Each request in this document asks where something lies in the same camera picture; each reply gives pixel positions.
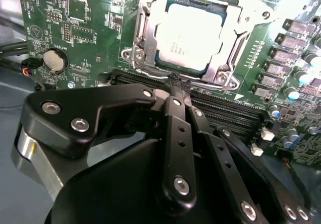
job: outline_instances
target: screw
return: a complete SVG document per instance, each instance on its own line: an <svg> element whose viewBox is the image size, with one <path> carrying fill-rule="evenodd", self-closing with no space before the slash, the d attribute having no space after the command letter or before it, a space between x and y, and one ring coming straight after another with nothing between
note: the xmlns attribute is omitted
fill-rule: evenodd
<svg viewBox="0 0 321 224"><path fill-rule="evenodd" d="M89 124L84 119L74 119L70 123L71 127L78 132L86 132L89 129Z"/></svg>
<svg viewBox="0 0 321 224"><path fill-rule="evenodd" d="M270 17L270 12L263 12L262 16L265 20L267 20Z"/></svg>
<svg viewBox="0 0 321 224"><path fill-rule="evenodd" d="M226 82L227 80L227 77L224 73L220 73L218 76L217 76L217 81L220 82L220 83L224 83Z"/></svg>
<svg viewBox="0 0 321 224"><path fill-rule="evenodd" d="M226 135L227 137L231 135L230 132L228 132L227 130L223 130L223 134Z"/></svg>
<svg viewBox="0 0 321 224"><path fill-rule="evenodd" d="M69 82L67 83L67 87L68 87L68 88L75 88L75 87L76 87L76 84L75 84L73 81L69 81Z"/></svg>
<svg viewBox="0 0 321 224"><path fill-rule="evenodd" d="M289 217L291 217L293 220L296 220L296 214L294 213L294 211L289 206L285 205L284 206L284 210L289 215Z"/></svg>
<svg viewBox="0 0 321 224"><path fill-rule="evenodd" d="M128 52L123 52L122 56L123 56L123 58L128 59L129 58L129 53Z"/></svg>
<svg viewBox="0 0 321 224"><path fill-rule="evenodd" d="M321 133L321 131L317 127L310 127L307 131L311 135L316 135L318 133Z"/></svg>
<svg viewBox="0 0 321 224"><path fill-rule="evenodd" d="M151 93L148 92L147 90L144 90L142 93L145 94L145 96L147 97L151 97Z"/></svg>
<svg viewBox="0 0 321 224"><path fill-rule="evenodd" d="M178 105L178 106L181 105L181 102L179 102L177 99L174 99L173 102L174 102L176 105Z"/></svg>
<svg viewBox="0 0 321 224"><path fill-rule="evenodd" d="M297 207L296 210L299 212L299 215L304 219L304 220L309 220L309 217L307 214L302 210L301 207Z"/></svg>
<svg viewBox="0 0 321 224"><path fill-rule="evenodd" d="M199 111L198 109L195 110L195 113L197 116L201 117L203 114L201 111Z"/></svg>
<svg viewBox="0 0 321 224"><path fill-rule="evenodd" d="M235 82L230 83L230 87L235 88L236 86L237 86L237 83L235 83Z"/></svg>
<svg viewBox="0 0 321 224"><path fill-rule="evenodd" d="M253 207L246 201L242 201L241 203L242 210L244 214L250 219L250 220L255 220L256 219L256 213Z"/></svg>
<svg viewBox="0 0 321 224"><path fill-rule="evenodd" d="M42 110L47 114L55 115L61 111L61 108L55 102L46 102L42 105Z"/></svg>
<svg viewBox="0 0 321 224"><path fill-rule="evenodd" d="M180 177L174 179L174 187L181 195L187 195L190 193L190 187L186 180Z"/></svg>
<svg viewBox="0 0 321 224"><path fill-rule="evenodd" d="M141 59L142 59L142 55L141 55L140 53L137 53L137 54L136 54L136 58L137 58L138 60L141 60Z"/></svg>

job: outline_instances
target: motherboard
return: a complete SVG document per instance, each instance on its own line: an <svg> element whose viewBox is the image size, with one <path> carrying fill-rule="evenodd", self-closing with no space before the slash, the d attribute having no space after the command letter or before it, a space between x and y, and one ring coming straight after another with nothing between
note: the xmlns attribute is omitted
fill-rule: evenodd
<svg viewBox="0 0 321 224"><path fill-rule="evenodd" d="M54 89L171 72L254 155L321 165L321 0L21 0L32 74Z"/></svg>

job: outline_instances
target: cpu socket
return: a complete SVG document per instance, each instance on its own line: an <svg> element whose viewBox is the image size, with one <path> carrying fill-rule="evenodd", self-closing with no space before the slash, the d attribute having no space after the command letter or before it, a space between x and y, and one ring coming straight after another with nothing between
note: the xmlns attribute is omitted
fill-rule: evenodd
<svg viewBox="0 0 321 224"><path fill-rule="evenodd" d="M261 0L139 0L133 46L121 56L148 77L174 71L194 86L234 90L249 36L273 13Z"/></svg>

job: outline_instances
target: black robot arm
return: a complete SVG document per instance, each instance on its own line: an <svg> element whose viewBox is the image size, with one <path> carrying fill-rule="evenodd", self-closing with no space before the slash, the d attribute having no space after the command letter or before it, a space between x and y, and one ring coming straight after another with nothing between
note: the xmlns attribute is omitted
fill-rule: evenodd
<svg viewBox="0 0 321 224"><path fill-rule="evenodd" d="M48 223L311 223L226 127L213 130L177 76L29 95L15 141L55 203ZM88 167L92 146L144 132Z"/></svg>

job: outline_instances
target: mounting hole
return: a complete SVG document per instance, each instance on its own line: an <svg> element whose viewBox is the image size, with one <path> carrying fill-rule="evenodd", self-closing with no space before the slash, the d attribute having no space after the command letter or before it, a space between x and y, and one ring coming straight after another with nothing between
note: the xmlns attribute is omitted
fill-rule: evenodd
<svg viewBox="0 0 321 224"><path fill-rule="evenodd" d="M232 167L231 164L230 164L229 162L227 162L227 161L225 161L225 166L226 166L227 168L231 168L231 167Z"/></svg>
<svg viewBox="0 0 321 224"><path fill-rule="evenodd" d="M263 12L262 16L263 16L263 19L267 20L270 18L270 12Z"/></svg>
<svg viewBox="0 0 321 224"><path fill-rule="evenodd" d="M122 53L123 58L129 58L129 53L128 52L123 52Z"/></svg>
<svg viewBox="0 0 321 224"><path fill-rule="evenodd" d="M317 24L320 22L320 17L319 16L313 16L310 20L310 23L312 24Z"/></svg>
<svg viewBox="0 0 321 224"><path fill-rule="evenodd" d="M184 129L182 126L179 126L179 130L180 130L181 132L185 132L185 129Z"/></svg>
<svg viewBox="0 0 321 224"><path fill-rule="evenodd" d="M180 145L181 147L185 147L185 146L186 146L183 141L179 141L179 145Z"/></svg>

